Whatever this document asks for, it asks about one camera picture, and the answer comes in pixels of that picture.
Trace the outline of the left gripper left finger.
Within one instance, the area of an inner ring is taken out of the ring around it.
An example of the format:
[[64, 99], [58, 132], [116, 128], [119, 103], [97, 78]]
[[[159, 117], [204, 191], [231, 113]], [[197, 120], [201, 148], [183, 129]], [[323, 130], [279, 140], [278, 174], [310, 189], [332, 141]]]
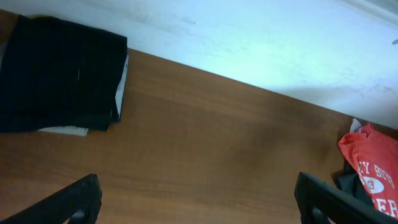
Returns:
[[55, 192], [47, 198], [1, 221], [21, 223], [95, 224], [101, 208], [102, 191], [96, 174]]

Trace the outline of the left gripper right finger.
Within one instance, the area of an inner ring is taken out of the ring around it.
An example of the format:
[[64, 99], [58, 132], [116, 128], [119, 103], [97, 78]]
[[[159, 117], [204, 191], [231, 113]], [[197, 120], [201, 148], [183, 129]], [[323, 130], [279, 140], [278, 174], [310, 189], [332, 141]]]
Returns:
[[397, 220], [301, 172], [294, 191], [302, 224], [397, 224]]

